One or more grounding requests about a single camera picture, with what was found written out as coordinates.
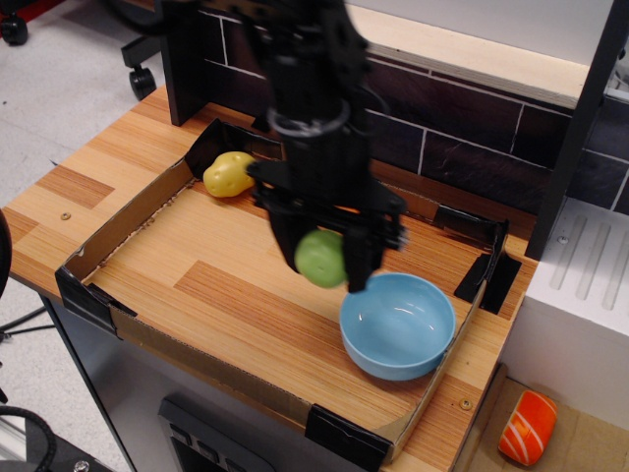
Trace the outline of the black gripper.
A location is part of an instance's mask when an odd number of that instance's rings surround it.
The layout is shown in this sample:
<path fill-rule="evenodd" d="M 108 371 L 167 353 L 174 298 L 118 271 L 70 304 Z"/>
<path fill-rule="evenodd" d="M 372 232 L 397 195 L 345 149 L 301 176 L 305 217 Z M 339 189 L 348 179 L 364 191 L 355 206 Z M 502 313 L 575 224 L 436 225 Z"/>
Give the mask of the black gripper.
<path fill-rule="evenodd" d="M 284 157 L 250 165 L 257 205 L 289 268 L 298 272 L 296 251 L 318 226 L 344 234 L 342 251 L 349 293 L 366 289 L 382 264 L 385 246 L 402 246 L 400 214 L 405 201 L 370 173 L 368 139 L 345 122 L 270 117 Z"/>

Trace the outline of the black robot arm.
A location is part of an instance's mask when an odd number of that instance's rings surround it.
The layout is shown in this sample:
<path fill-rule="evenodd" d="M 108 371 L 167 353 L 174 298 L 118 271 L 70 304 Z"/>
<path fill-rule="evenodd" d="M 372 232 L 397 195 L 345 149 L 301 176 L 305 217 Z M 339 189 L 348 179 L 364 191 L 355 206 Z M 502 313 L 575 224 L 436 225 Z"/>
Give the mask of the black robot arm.
<path fill-rule="evenodd" d="M 311 231 L 340 234 L 350 292 L 364 290 L 388 249 L 403 246 L 405 201 L 371 172 L 364 76 L 367 42 L 341 1 L 215 1 L 234 15 L 271 89 L 266 117 L 283 156 L 250 165 L 288 266 Z"/>

